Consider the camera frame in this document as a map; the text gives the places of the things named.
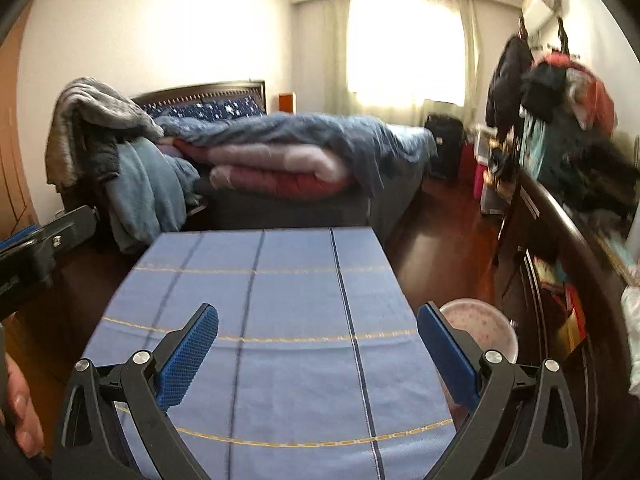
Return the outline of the person left hand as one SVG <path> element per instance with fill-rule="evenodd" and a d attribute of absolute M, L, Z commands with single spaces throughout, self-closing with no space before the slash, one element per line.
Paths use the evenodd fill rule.
<path fill-rule="evenodd" d="M 6 353 L 6 370 L 6 405 L 13 425 L 13 437 L 23 453 L 33 458 L 44 447 L 40 418 L 32 403 L 28 382 L 9 353 Z"/>

